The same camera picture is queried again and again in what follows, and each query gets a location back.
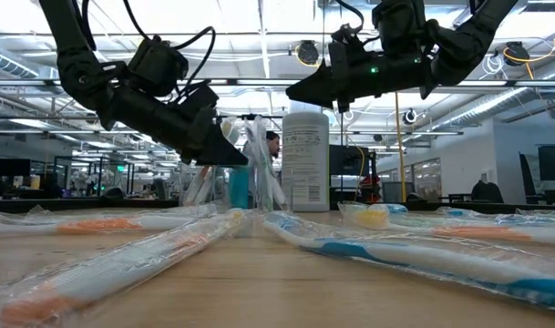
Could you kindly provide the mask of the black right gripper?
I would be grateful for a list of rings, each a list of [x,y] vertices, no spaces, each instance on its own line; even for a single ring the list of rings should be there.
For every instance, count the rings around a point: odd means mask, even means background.
[[[358,30],[343,25],[332,34],[330,44],[330,78],[338,110],[345,113],[360,97],[381,97],[384,93],[417,87],[422,98],[435,88],[428,57],[430,44],[422,29],[405,32],[382,32],[380,52],[365,50]],[[286,88],[290,100],[299,102],[331,102],[321,87],[329,66],[323,60],[310,76]]]

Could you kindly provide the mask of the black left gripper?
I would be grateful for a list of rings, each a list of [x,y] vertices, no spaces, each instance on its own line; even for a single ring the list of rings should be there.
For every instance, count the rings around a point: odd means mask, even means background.
[[[131,87],[115,90],[98,116],[106,129],[115,121],[177,150],[198,165],[244,166],[248,159],[212,123],[218,97],[207,86],[196,89],[182,103],[165,104]]]

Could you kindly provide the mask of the orange white toothbrush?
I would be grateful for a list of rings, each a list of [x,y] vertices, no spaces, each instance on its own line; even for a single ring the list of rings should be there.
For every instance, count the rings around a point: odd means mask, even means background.
[[[17,235],[96,234],[166,231],[217,213],[214,204],[141,210],[131,213],[56,214],[42,210],[25,216],[0,212],[0,237]]]
[[[221,122],[222,134],[232,145],[237,143],[241,135],[241,132],[236,127],[236,120],[236,117],[227,117]],[[211,191],[214,170],[215,168],[213,166],[203,166],[199,168],[184,194],[184,206],[198,206],[206,201]]]
[[[0,285],[0,328],[55,328],[81,310],[131,289],[228,238],[252,221],[248,210],[188,220],[86,260]]]

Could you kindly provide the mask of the teal mouthwash bottle white cap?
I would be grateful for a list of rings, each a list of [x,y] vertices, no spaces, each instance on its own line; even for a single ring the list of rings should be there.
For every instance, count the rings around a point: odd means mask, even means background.
[[[229,197],[233,208],[249,207],[249,171],[246,166],[235,167],[229,176]]]

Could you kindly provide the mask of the green white toothbrush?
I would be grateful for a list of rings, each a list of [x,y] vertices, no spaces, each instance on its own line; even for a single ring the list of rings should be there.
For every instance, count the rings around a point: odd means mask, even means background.
[[[267,130],[261,118],[254,120],[254,131],[257,133],[257,137],[264,138]],[[270,169],[263,163],[256,169],[260,207],[267,211],[286,209],[284,193],[273,167]]]
[[[516,213],[531,223],[555,224],[555,210],[521,210]]]

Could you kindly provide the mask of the blue white toothbrush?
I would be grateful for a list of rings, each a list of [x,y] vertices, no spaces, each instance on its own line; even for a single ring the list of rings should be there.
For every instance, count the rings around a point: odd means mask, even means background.
[[[412,227],[435,226],[493,226],[521,224],[524,219],[515,214],[482,214],[473,210],[440,207],[427,213],[410,212],[405,206],[387,204],[389,222]]]
[[[327,256],[365,261],[458,282],[555,309],[555,259],[471,240],[410,232],[357,231],[272,212],[264,227],[291,244]]]

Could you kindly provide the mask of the clear acrylic organizer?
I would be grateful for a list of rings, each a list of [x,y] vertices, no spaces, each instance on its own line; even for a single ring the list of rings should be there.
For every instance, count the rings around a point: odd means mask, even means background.
[[[193,175],[189,180],[188,187],[190,185],[191,180],[197,174],[197,171],[199,170],[199,168],[200,167],[197,167],[197,169],[193,172]],[[212,183],[211,191],[209,192],[208,198],[204,203],[196,207],[204,206],[205,204],[208,204],[208,203],[213,203],[215,206],[219,208],[219,210],[227,210],[229,208],[232,208],[230,203],[230,197],[229,197],[229,176],[233,168],[219,168],[219,167],[214,167],[214,168],[215,170],[214,170],[214,176],[213,176],[213,183]],[[183,198],[186,191],[187,190],[184,190],[183,193],[180,195],[180,206],[184,206]],[[256,208],[255,205],[253,204],[253,197],[249,192],[249,207],[245,210],[252,210],[252,209],[258,209],[258,208]]]

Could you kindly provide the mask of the person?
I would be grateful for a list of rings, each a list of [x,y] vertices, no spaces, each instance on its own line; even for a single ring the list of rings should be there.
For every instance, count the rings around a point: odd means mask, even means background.
[[[267,130],[264,138],[251,136],[244,143],[242,154],[248,159],[247,168],[258,168],[261,164],[272,168],[279,157],[281,137],[272,130]]]

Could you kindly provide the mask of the white wipes canister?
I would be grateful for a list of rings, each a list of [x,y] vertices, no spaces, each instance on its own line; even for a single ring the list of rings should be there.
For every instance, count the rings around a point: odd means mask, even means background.
[[[316,105],[292,100],[282,128],[282,187],[290,210],[328,211],[329,118]]]

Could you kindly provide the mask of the red black machine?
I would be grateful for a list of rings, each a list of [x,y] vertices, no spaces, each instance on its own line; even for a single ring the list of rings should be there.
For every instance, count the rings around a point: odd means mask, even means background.
[[[379,202],[382,197],[380,195],[380,179],[378,176],[368,176],[359,183],[359,193],[356,197],[358,202],[373,204]]]

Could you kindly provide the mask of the grey bin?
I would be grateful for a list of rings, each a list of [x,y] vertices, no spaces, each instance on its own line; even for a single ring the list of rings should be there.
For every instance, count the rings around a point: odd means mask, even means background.
[[[415,184],[406,182],[405,188],[402,189],[402,183],[399,181],[382,183],[382,200],[386,203],[400,203],[403,201],[403,191],[408,196],[415,192]]]

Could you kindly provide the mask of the grey overhead beam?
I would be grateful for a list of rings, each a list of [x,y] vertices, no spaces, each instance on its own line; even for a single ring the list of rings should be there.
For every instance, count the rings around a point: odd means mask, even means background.
[[[84,121],[99,121],[97,116],[45,116],[45,117],[32,117],[32,116],[0,116],[0,120],[12,120],[12,119],[29,119],[29,120],[84,120]]]

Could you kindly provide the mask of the black desk monitor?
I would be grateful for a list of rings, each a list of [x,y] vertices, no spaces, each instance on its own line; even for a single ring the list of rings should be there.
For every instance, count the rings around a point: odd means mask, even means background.
[[[30,159],[0,159],[0,177],[24,177],[30,171]]]

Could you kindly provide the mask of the orange toothbrush yellow bristles wrapped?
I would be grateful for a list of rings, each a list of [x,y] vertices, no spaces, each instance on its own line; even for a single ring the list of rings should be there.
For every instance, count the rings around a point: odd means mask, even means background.
[[[493,226],[435,226],[412,227],[389,222],[387,204],[367,205],[359,202],[340,202],[338,209],[350,223],[369,230],[405,231],[432,236],[477,239],[486,241],[533,242],[555,245],[555,224],[531,223]]]

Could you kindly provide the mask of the silver ventilation duct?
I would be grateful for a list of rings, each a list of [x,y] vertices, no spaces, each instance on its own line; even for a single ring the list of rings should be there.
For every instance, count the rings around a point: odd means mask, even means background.
[[[38,78],[39,74],[15,60],[0,53],[0,70],[18,78]]]
[[[510,105],[514,105],[519,101],[530,101],[534,96],[535,92],[531,87],[515,87],[499,94],[482,96],[453,111],[451,114],[445,115],[439,121],[433,123],[430,130],[439,131],[450,125],[479,122],[506,110]]]

